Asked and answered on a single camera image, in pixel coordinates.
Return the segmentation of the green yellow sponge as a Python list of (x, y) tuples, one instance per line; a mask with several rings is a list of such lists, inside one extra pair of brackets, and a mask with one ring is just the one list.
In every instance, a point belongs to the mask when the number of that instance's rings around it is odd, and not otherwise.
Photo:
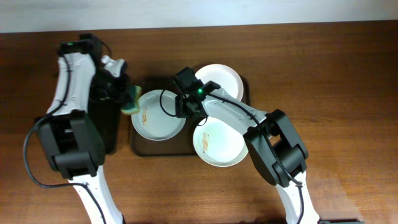
[(139, 98), (142, 88), (136, 85), (130, 85), (123, 95), (123, 104), (121, 112), (125, 115), (132, 115), (139, 112)]

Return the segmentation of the white plate bottom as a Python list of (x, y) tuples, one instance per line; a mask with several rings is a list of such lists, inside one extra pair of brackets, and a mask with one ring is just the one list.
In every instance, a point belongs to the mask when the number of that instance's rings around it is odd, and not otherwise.
[(212, 117), (199, 121), (192, 142), (198, 156), (216, 167), (236, 165), (248, 155), (243, 135)]

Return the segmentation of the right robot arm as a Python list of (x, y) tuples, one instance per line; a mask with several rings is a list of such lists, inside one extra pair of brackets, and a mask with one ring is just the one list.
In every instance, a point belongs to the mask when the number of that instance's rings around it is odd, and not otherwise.
[(281, 110), (257, 110), (233, 98), (219, 84), (199, 80), (186, 67), (174, 76), (179, 90), (177, 117), (209, 116), (242, 134), (261, 177), (276, 187), (287, 223), (324, 223), (315, 211), (306, 184), (308, 150)]

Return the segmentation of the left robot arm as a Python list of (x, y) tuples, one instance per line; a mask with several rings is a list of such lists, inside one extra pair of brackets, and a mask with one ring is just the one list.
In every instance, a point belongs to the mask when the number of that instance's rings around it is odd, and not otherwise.
[(51, 169), (76, 190), (92, 223), (124, 223), (103, 165), (116, 150), (120, 115), (138, 111), (141, 88), (131, 84), (126, 61), (103, 54), (105, 47), (93, 34), (60, 44), (53, 102), (30, 132)]

